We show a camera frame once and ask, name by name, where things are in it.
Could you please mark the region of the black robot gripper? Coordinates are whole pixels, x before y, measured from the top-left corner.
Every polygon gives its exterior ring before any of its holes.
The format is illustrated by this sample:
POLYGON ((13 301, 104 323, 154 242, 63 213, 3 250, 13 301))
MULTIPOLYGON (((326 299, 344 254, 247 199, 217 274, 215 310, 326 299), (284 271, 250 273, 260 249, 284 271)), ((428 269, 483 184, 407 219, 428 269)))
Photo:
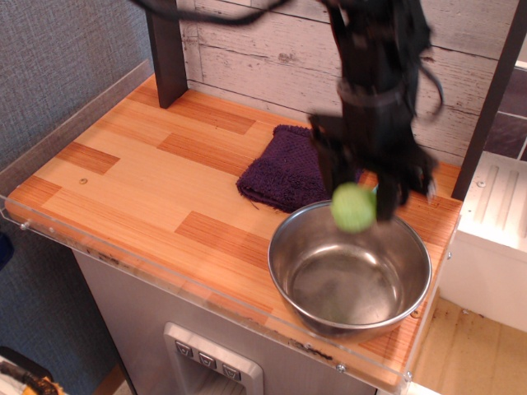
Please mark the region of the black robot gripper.
POLYGON ((338 83, 342 113, 312 114, 312 130, 324 130, 342 146, 315 142, 319 171, 327 193, 357 181, 357 168, 376 174, 376 219, 390 221, 411 192, 435 192, 437 160, 413 136, 415 93, 402 84, 373 93, 338 83))

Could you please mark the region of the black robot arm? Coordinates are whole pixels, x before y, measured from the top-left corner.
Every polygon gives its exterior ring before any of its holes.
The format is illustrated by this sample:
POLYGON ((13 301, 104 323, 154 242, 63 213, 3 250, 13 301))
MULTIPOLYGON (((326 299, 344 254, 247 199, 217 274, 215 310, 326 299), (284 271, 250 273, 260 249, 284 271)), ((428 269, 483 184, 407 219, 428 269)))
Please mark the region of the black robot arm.
POLYGON ((311 141, 328 193, 376 174, 376 218, 388 221, 410 192, 433 189, 436 159, 416 142, 412 123, 431 30, 419 1, 326 1, 341 60, 340 115, 312 114, 311 141))

